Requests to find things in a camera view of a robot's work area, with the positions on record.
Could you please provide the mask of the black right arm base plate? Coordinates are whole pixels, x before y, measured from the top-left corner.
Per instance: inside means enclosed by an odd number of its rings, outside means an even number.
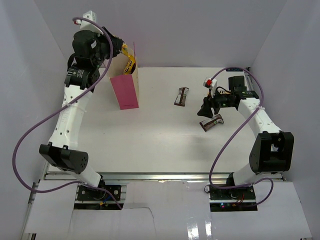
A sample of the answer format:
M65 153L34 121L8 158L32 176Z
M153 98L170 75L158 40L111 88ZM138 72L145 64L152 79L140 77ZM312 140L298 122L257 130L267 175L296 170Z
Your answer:
M204 187L209 196L210 211L214 212L248 212L257 211L254 188L217 189L211 185Z

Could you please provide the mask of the yellow M&M packet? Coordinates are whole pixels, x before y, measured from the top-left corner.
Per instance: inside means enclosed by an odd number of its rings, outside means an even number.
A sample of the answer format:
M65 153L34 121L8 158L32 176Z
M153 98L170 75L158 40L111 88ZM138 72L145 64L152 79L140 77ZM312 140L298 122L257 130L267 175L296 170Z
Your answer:
M127 57L127 64L124 68L123 74L132 74L137 66L135 50L131 49L125 42L121 46L120 53Z
M222 94L230 94L230 92L224 91L224 90L219 90L218 93L221 94L221 95L222 95Z

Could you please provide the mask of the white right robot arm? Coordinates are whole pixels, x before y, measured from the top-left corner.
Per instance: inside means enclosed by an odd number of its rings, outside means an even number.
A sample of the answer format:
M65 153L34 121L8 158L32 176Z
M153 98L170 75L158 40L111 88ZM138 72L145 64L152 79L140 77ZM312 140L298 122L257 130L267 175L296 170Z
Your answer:
M213 118L222 108L235 108L246 120L255 136L249 162L231 173L226 180L226 195L236 200L244 193L244 186L259 181L264 174L279 174L291 168L294 136L282 131L261 106L262 98L245 86L244 76L228 78L228 90L219 92L216 79L203 83L209 93L203 99L198 116Z

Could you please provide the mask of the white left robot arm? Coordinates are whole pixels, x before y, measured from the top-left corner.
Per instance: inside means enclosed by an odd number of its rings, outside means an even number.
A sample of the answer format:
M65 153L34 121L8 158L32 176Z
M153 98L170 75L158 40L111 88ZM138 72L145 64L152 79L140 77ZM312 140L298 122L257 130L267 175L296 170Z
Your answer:
M78 138L86 106L93 95L94 83L100 77L99 68L105 60L121 53L124 41L108 33L104 36L91 30L80 30L73 36L73 54L67 63L64 81L63 110L55 129L39 153L53 167L73 175L90 185L88 193L99 200L105 196L102 176L89 166L87 152L78 150Z

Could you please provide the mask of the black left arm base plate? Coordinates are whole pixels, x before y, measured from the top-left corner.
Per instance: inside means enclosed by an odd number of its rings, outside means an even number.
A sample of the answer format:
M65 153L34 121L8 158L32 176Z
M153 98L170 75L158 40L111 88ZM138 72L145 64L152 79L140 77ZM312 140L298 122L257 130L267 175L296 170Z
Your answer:
M117 201L121 199L121 185L106 185L105 189L109 191ZM95 190L83 185L78 187L76 197L77 201L103 201L106 199L111 201L113 200L113 198L105 191Z

